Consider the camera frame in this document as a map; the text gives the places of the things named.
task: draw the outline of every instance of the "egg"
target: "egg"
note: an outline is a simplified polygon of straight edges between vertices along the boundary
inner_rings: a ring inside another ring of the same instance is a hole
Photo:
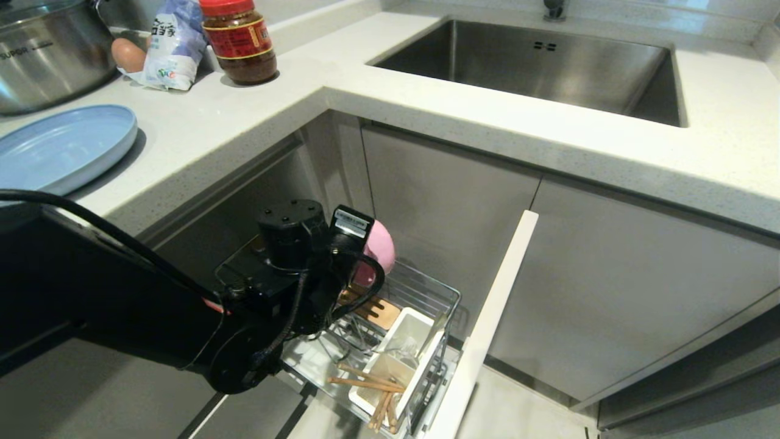
[[[111,44],[111,54],[116,65],[122,67],[127,73],[140,72],[144,69],[146,52],[128,39],[115,39]]]

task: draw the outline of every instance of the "black cable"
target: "black cable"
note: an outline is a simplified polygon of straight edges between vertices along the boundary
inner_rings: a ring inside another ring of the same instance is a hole
[[[197,292],[201,297],[206,299],[216,297],[219,305],[222,307],[222,315],[219,318],[219,323],[217,323],[216,329],[214,329],[214,332],[211,333],[211,336],[206,340],[203,347],[195,355],[193,360],[190,361],[186,366],[178,368],[179,370],[184,370],[192,366],[198,360],[198,358],[200,358],[200,355],[206,350],[206,347],[217,335],[217,332],[219,332],[219,330],[222,328],[222,323],[225,320],[225,313],[227,310],[225,309],[225,306],[222,303],[222,297],[220,297],[219,294],[212,293],[206,288],[201,287],[194,280],[190,279],[186,274],[182,273],[179,271],[179,269],[171,265],[170,262],[160,257],[146,245],[141,244],[136,238],[128,235],[122,229],[111,224],[82,205],[79,205],[70,201],[68,198],[63,198],[58,195],[39,191],[23,191],[20,189],[0,189],[0,202],[29,202],[40,205],[50,205],[70,212],[82,220],[87,221],[90,225],[107,234],[109,237],[115,239],[120,244],[129,248],[136,255],[146,259],[147,262],[159,269],[161,272],[163,272],[163,274],[171,277],[173,280],[178,281],[180,284],[188,287],[190,290]]]
[[[287,323],[285,323],[284,328],[282,329],[282,332],[280,332],[276,338],[266,346],[265,349],[262,351],[258,351],[252,354],[251,360],[252,363],[250,365],[250,370],[257,370],[260,369],[260,366],[263,364],[263,361],[268,357],[273,351],[276,350],[276,348],[279,347],[279,345],[287,338],[287,335],[290,333],[290,330],[293,328],[293,324],[295,323],[295,320],[298,316],[298,308],[300,308],[300,300],[303,297],[303,289],[306,287],[306,280],[309,277],[309,271],[306,270],[301,273],[300,277],[298,278],[298,288],[295,291],[295,298],[292,300],[292,309],[290,310],[290,315],[287,319]]]
[[[337,309],[333,311],[332,319],[338,320],[341,319],[343,316],[346,316],[347,314],[365,305],[371,298],[377,295],[377,293],[382,289],[382,285],[385,284],[385,269],[383,269],[382,266],[379,265],[379,262],[375,261],[370,256],[365,255],[362,252],[355,252],[352,250],[344,250],[344,249],[339,249],[334,251],[337,252],[336,254],[338,255],[347,255],[359,259],[360,261],[365,262],[372,269],[374,269],[374,282],[371,284],[371,287],[368,289],[368,291],[366,291],[366,294],[361,295],[360,297],[358,297],[353,302],[350,302],[347,305],[339,306]]]

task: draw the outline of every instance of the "white quartz countertop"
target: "white quartz countertop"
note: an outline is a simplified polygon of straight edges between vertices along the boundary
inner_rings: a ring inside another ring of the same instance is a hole
[[[672,48],[686,127],[366,65],[450,18]],[[281,76],[257,87],[233,87],[221,73],[187,93],[118,79],[53,109],[0,119],[0,135],[64,109],[130,107],[143,131],[136,146],[74,197],[131,234],[328,109],[780,233],[778,82],[750,46],[593,20],[553,24],[522,12],[408,3],[289,50],[278,64]]]

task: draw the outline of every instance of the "wooden chopsticks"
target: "wooden chopsticks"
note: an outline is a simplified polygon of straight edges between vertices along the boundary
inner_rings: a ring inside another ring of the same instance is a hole
[[[390,433],[398,433],[398,418],[395,415],[396,401],[394,401],[393,397],[396,393],[402,394],[406,388],[392,380],[376,377],[370,373],[365,373],[362,370],[347,366],[344,363],[339,363],[338,368],[345,372],[362,377],[365,380],[348,380],[341,377],[329,377],[329,383],[349,384],[352,386],[368,387],[382,391],[376,409],[374,409],[374,414],[368,421],[368,428],[378,433],[382,423],[385,421],[385,418],[387,418],[388,425],[390,426]]]

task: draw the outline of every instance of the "gray cabinet door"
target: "gray cabinet door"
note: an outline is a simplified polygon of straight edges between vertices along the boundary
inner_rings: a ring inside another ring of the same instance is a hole
[[[465,338],[540,175],[376,127],[363,144],[377,219],[401,260],[461,291],[453,334]]]
[[[539,187],[539,224],[490,354],[576,399],[701,348],[778,286],[771,243],[563,183]]]

